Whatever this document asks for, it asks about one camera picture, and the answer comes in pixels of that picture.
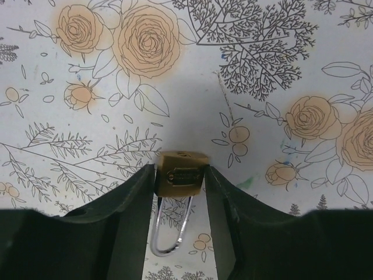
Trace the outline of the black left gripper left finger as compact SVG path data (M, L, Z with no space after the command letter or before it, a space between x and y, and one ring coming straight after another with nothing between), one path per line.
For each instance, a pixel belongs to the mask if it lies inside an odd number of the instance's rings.
M141 279L154 166L64 216L1 211L2 279Z

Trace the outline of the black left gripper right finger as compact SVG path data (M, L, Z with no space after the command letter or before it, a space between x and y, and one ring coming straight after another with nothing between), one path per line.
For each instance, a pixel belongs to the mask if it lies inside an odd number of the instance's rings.
M293 216L205 170L219 279L371 279L372 211Z

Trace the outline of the small brass padlock shackle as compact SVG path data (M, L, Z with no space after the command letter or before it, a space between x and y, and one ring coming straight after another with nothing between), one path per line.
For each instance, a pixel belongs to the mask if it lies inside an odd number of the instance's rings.
M154 194L157 197L157 210L150 238L151 252L157 257L167 257L177 251L183 242L194 196L202 188L205 169L209 165L207 155L190 151L165 151L160 154L156 167ZM181 227L174 244L160 249L159 231L166 198L187 198L186 210L182 215Z

